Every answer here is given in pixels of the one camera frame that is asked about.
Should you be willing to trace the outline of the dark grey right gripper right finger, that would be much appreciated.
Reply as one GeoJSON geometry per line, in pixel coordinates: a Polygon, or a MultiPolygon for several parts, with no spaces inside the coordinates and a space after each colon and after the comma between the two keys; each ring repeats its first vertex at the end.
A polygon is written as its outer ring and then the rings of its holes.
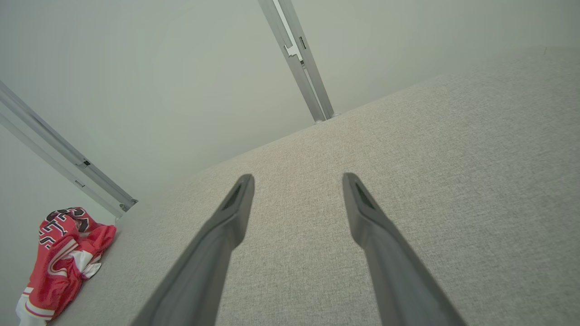
{"type": "Polygon", "coordinates": [[[364,250],[384,326],[464,326],[465,322],[397,227],[354,173],[343,175],[354,241],[364,250]]]}

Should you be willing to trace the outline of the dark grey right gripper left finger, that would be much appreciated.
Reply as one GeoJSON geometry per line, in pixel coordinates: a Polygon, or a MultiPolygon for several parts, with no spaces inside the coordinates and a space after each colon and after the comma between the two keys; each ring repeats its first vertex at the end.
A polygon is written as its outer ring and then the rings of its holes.
{"type": "Polygon", "coordinates": [[[215,324],[231,254],[244,240],[254,192],[254,177],[240,176],[133,319],[133,326],[215,324]]]}

